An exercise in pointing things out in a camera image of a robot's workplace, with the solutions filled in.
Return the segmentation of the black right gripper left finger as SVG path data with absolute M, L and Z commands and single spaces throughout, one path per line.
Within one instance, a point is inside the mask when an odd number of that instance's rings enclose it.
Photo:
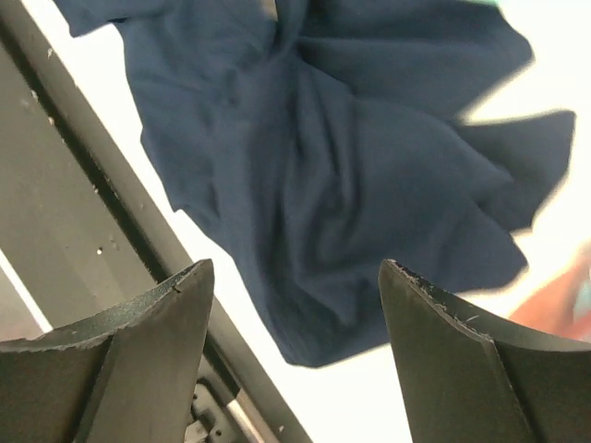
M 1 345 L 5 442 L 180 442 L 213 301 L 202 260 L 34 340 Z

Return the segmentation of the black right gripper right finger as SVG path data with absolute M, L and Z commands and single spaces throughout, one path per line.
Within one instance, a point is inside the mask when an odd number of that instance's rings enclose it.
M 530 329 L 391 260 L 379 287 L 415 442 L 589 440 L 589 317 Z

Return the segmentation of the navy blue t-shirt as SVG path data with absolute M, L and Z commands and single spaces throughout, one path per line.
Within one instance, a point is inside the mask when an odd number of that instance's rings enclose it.
M 73 36 L 124 44 L 142 145 L 171 206 L 234 260 L 284 360 L 388 339 L 392 258 L 452 293 L 525 266 L 569 163 L 574 115 L 463 124 L 528 41 L 466 1 L 61 1 Z

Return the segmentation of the green hanger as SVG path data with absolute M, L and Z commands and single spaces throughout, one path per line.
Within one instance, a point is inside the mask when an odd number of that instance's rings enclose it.
M 501 0 L 472 0 L 471 2 L 487 6 L 498 6 Z

